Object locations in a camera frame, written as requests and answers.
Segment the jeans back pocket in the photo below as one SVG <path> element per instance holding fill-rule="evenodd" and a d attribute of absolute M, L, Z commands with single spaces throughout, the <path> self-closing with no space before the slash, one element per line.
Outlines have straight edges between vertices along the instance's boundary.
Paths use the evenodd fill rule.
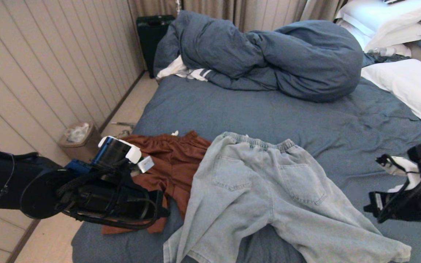
<path fill-rule="evenodd" d="M 280 166 L 280 173 L 291 197 L 301 203 L 320 205 L 326 190 L 316 173 L 307 164 Z"/>
<path fill-rule="evenodd" d="M 212 173 L 212 183 L 230 191 L 251 187 L 249 168 L 242 160 L 218 156 Z"/>

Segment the black suitcase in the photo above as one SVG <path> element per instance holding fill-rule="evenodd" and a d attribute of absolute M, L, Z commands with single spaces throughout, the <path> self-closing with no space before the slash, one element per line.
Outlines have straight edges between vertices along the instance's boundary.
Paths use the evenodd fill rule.
<path fill-rule="evenodd" d="M 154 78 L 153 59 L 162 37 L 167 33 L 168 26 L 175 18 L 172 15 L 142 16 L 136 20 L 137 34 L 141 43 L 142 55 L 149 70 L 149 76 Z"/>

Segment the bed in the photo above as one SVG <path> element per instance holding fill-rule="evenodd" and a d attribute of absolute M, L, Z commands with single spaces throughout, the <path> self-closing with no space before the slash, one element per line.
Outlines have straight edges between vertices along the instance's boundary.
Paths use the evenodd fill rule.
<path fill-rule="evenodd" d="M 386 191 L 403 183 L 374 162 L 383 153 L 406 157 L 421 143 L 421 120 L 391 93 L 361 79 L 355 91 L 329 103 L 299 100 L 279 91 L 222 89 L 210 82 L 169 76 L 145 108 L 136 134 L 159 135 L 190 130 L 213 140 L 231 131 L 279 143 L 287 138 L 303 147 L 321 164 L 327 176 L 363 212 L 368 192 Z M 162 245 L 183 221 L 177 205 L 165 230 L 142 230 L 102 235 L 100 225 L 84 223 L 72 240 L 74 263 L 162 262 Z M 386 237 L 412 247 L 412 263 L 421 263 L 421 223 L 388 220 L 377 224 Z M 185 258 L 184 262 L 195 262 Z M 279 238 L 271 226 L 244 238 L 237 262 L 305 262 L 301 254 Z"/>

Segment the plastic bag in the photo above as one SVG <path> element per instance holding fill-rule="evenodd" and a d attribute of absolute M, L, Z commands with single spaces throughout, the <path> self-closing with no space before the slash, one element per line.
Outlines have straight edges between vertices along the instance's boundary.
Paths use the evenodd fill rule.
<path fill-rule="evenodd" d="M 82 142 L 89 130 L 89 124 L 83 123 L 82 126 L 76 126 L 73 129 L 68 129 L 65 132 L 68 142 Z"/>

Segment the white pillow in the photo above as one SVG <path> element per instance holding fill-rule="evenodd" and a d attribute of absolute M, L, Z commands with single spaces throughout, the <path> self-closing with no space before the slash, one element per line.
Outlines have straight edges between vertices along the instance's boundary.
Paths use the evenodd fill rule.
<path fill-rule="evenodd" d="M 378 0 L 353 0 L 344 5 L 336 18 L 342 18 L 368 37 L 378 38 L 421 20 L 421 0 L 387 5 Z"/>
<path fill-rule="evenodd" d="M 421 118 L 421 62 L 402 60 L 361 69 L 361 76 L 394 94 Z"/>
<path fill-rule="evenodd" d="M 348 30 L 356 38 L 361 48 L 365 52 L 368 52 L 369 50 L 377 47 L 390 47 L 393 45 L 421 40 L 421 22 L 415 23 L 400 30 L 390 32 L 380 39 L 377 39 L 376 37 L 373 37 L 373 39 L 368 37 L 358 28 L 342 19 L 339 19 L 337 24 Z M 404 45 L 394 48 L 398 49 L 398 54 L 404 55 L 404 53 L 408 53 L 410 56 L 410 50 Z"/>

